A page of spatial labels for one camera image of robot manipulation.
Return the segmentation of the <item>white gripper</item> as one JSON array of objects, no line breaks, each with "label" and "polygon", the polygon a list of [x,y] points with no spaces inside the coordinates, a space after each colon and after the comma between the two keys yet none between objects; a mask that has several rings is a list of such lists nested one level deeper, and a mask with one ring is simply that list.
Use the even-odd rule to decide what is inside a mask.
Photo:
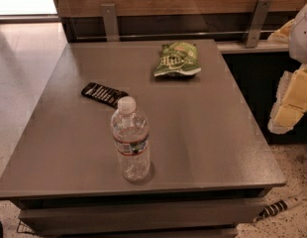
[{"label": "white gripper", "polygon": [[274,31],[267,40],[283,45],[289,43],[290,56],[303,63],[294,72],[285,71],[278,83],[267,128],[280,135],[291,131],[307,112],[307,3],[294,20]]}]

